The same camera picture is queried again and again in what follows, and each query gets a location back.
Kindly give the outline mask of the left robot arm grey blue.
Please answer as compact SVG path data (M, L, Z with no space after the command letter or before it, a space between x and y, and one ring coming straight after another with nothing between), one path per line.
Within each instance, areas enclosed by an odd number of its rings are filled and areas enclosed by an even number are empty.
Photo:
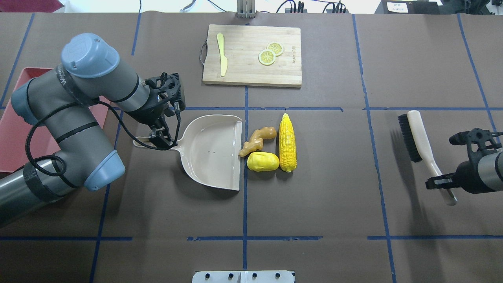
M1 226L63 199L78 188L97 191L125 173L124 164L90 107L106 106L116 118L119 107L151 129L151 150L167 151L178 143L165 121L185 109L177 73L142 79L101 37L73 37L52 71L30 79L11 95L11 106L31 129L25 138L27 163L1 181Z

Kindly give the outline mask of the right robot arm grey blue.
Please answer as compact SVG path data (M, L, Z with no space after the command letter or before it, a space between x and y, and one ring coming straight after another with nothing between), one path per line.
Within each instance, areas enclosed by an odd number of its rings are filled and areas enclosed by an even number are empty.
M462 188L474 195L502 191L502 152L483 156L475 162L462 162L454 173L431 177L425 185L427 189Z

